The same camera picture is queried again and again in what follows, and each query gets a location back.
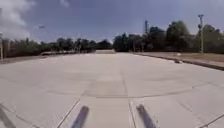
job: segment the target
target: concrete slab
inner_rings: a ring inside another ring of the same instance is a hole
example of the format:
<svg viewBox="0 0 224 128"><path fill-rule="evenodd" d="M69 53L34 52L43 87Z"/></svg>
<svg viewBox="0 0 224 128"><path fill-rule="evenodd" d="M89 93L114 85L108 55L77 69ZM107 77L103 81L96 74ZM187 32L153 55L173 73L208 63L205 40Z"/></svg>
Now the concrete slab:
<svg viewBox="0 0 224 128"><path fill-rule="evenodd" d="M77 101L78 97L73 95L46 93L32 88L2 104L35 126L55 128Z"/></svg>
<svg viewBox="0 0 224 128"><path fill-rule="evenodd" d="M35 128L35 125L25 122L15 114L0 108L0 128Z"/></svg>
<svg viewBox="0 0 224 128"><path fill-rule="evenodd" d="M158 128L197 128L202 125L194 114L170 97L140 98L131 101L137 128L145 128L136 107L145 106L150 118Z"/></svg>
<svg viewBox="0 0 224 128"><path fill-rule="evenodd" d="M70 128L82 106L89 107L83 128L134 128L127 99L101 99L84 97L61 128Z"/></svg>
<svg viewBox="0 0 224 128"><path fill-rule="evenodd" d="M195 128L224 114L222 76L131 54L60 56L0 65L0 103L18 128L71 127L83 105L90 108L85 128L143 128L140 103L160 128Z"/></svg>
<svg viewBox="0 0 224 128"><path fill-rule="evenodd" d="M174 97L204 124L224 114L224 93L215 86L203 86Z"/></svg>

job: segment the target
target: tree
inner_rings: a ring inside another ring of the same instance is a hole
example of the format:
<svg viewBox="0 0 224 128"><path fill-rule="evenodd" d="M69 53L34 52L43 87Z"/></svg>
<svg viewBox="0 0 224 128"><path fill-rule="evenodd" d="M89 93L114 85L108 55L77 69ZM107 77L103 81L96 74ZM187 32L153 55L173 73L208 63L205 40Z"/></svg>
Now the tree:
<svg viewBox="0 0 224 128"><path fill-rule="evenodd" d="M113 43L114 50L116 52L127 52L127 41L128 37L125 33L123 35L116 36Z"/></svg>
<svg viewBox="0 0 224 128"><path fill-rule="evenodd" d="M182 51L186 49L187 43L184 41L185 36L189 35L189 31L183 21L172 22L166 32L167 46L173 50Z"/></svg>
<svg viewBox="0 0 224 128"><path fill-rule="evenodd" d="M148 34L153 51L161 51L165 48L165 31L158 27L151 27Z"/></svg>
<svg viewBox="0 0 224 128"><path fill-rule="evenodd" d="M224 35L220 33L219 29L214 28L212 25L205 25L203 27L204 34L204 51L213 53L223 53L224 49ZM200 30L198 31L195 38L195 47L201 48L200 42Z"/></svg>
<svg viewBox="0 0 224 128"><path fill-rule="evenodd" d="M111 49L111 48L112 48L111 43L106 39L97 43L97 49L98 50Z"/></svg>

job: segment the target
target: light pole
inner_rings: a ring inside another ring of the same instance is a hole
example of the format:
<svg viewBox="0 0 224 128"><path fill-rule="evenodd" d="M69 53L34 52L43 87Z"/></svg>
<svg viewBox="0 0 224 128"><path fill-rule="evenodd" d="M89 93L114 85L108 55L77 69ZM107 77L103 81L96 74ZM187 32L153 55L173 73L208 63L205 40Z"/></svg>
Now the light pole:
<svg viewBox="0 0 224 128"><path fill-rule="evenodd" d="M2 26L2 8L0 8L0 26ZM1 47L1 61L3 61L3 42L2 42L3 33L0 32L0 47Z"/></svg>
<svg viewBox="0 0 224 128"><path fill-rule="evenodd" d="M0 33L0 45L1 45L1 61L3 61L3 42L2 42L3 34Z"/></svg>
<svg viewBox="0 0 224 128"><path fill-rule="evenodd" d="M200 30L200 35L201 35L201 53L204 53L204 37L203 37L203 14L198 15L200 19L200 24L198 25L198 28Z"/></svg>

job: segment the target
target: sky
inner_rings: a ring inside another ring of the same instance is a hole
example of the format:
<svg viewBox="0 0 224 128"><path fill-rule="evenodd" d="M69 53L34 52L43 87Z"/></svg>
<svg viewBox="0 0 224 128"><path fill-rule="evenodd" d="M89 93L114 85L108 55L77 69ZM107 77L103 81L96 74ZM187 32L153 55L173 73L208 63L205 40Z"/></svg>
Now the sky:
<svg viewBox="0 0 224 128"><path fill-rule="evenodd" d="M183 20L196 33L198 14L205 24L224 28L224 0L0 0L0 8L0 32L11 39L113 40L124 32L143 33L145 20L163 29Z"/></svg>

